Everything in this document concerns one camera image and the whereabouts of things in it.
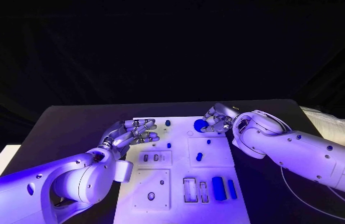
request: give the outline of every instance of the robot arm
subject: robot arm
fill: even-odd
[[[202,132],[233,131],[233,144],[251,157],[273,162],[309,180],[345,191],[345,147],[300,131],[258,110],[238,113],[217,103],[204,115],[212,122]]]
[[[133,164],[119,158],[129,145],[159,140],[156,133],[146,132],[155,128],[153,119],[116,122],[86,153],[1,177],[0,223],[59,224],[90,208],[112,182],[129,181]],[[72,204],[53,205],[50,189]]]

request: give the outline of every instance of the black curtain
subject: black curtain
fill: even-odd
[[[293,98],[339,112],[343,1],[1,0],[1,142],[51,105]]]

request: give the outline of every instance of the dark table surface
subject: dark table surface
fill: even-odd
[[[133,117],[202,116],[215,102],[151,103],[96,106],[51,106],[3,172],[7,175],[96,147],[103,131],[118,120]],[[258,109],[279,117],[294,130],[320,136],[299,105],[291,100],[224,101],[240,112]],[[233,135],[227,132],[228,143]],[[345,223],[307,207],[290,193],[279,166],[268,157],[247,156],[230,145],[245,209],[256,223]],[[284,178],[297,196],[325,212],[345,218],[345,202],[320,184],[284,171]],[[64,223],[113,223],[120,184],[112,184],[102,202]]]

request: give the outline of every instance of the white board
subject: white board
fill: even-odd
[[[194,130],[194,121],[199,118],[155,118],[159,141],[130,146],[125,159],[133,163],[133,168],[129,183],[120,184],[115,224],[250,223],[228,141],[224,134],[198,133]],[[161,161],[143,162],[145,154],[148,158],[156,154]],[[227,196],[224,201],[214,198],[212,177],[222,178]],[[230,197],[228,180],[234,183],[237,199]]]

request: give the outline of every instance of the cable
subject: cable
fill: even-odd
[[[329,216],[333,217],[333,218],[337,218],[337,219],[340,219],[340,220],[345,220],[345,218],[340,218],[340,217],[337,217],[337,216],[335,216],[335,215],[323,212],[323,211],[319,210],[317,208],[314,208],[312,205],[309,205],[309,204],[297,197],[297,195],[294,194],[294,192],[293,192],[293,190],[290,189],[289,184],[287,184],[287,182],[286,182],[286,178],[284,178],[283,168],[281,168],[281,167],[280,167],[280,171],[281,171],[281,178],[283,178],[284,184],[286,184],[286,186],[287,186],[291,194],[294,195],[294,197],[296,197],[310,208],[313,208],[313,209],[314,209],[316,211],[319,211],[320,213],[329,215]]]
[[[345,201],[345,198],[335,192],[335,190],[327,186],[327,189],[332,191],[332,193]]]

